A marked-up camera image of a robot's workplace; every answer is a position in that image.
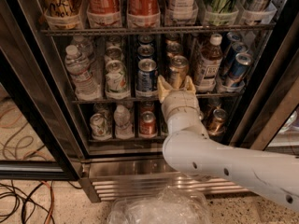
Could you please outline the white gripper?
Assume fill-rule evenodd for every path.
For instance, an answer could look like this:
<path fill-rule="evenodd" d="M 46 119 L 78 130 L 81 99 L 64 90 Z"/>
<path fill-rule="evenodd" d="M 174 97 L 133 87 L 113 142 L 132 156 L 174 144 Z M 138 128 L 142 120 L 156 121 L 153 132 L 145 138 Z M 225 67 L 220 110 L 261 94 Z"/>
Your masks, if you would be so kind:
<path fill-rule="evenodd" d="M 183 114 L 199 115 L 200 107 L 195 96 L 196 88 L 190 76 L 185 77 L 181 87 L 183 91 L 172 91 L 172 86 L 162 75 L 158 76 L 157 88 L 165 119 L 170 119 L 175 114 L 180 114 L 181 116 Z"/>

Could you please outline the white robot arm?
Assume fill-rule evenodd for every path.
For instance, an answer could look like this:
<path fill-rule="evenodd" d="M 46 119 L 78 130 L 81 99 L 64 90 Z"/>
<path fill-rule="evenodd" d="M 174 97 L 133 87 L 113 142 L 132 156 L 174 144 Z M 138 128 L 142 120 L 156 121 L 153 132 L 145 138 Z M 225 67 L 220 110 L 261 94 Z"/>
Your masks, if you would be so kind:
<path fill-rule="evenodd" d="M 299 211 L 298 157 L 229 147 L 212 140 L 200 120 L 200 106 L 190 77 L 185 78 L 182 88 L 175 89 L 159 76 L 157 88 L 168 130 L 163 156 L 169 166 L 194 180 L 206 176 L 224 178 Z"/>

